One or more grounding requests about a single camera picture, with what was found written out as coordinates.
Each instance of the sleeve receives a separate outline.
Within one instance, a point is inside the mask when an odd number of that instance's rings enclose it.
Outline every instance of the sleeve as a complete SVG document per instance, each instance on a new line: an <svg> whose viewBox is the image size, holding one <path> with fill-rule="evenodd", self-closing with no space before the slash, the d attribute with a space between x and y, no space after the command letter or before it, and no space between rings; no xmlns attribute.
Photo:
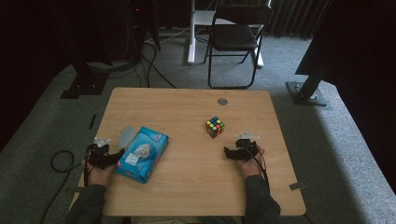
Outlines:
<svg viewBox="0 0 396 224"><path fill-rule="evenodd" d="M106 187L102 185L84 188L67 214L64 224L94 223L102 215L105 192Z"/></svg>
<svg viewBox="0 0 396 224"><path fill-rule="evenodd" d="M279 204L271 197L264 178L252 175L245 180L247 208L246 224L282 223Z"/></svg>

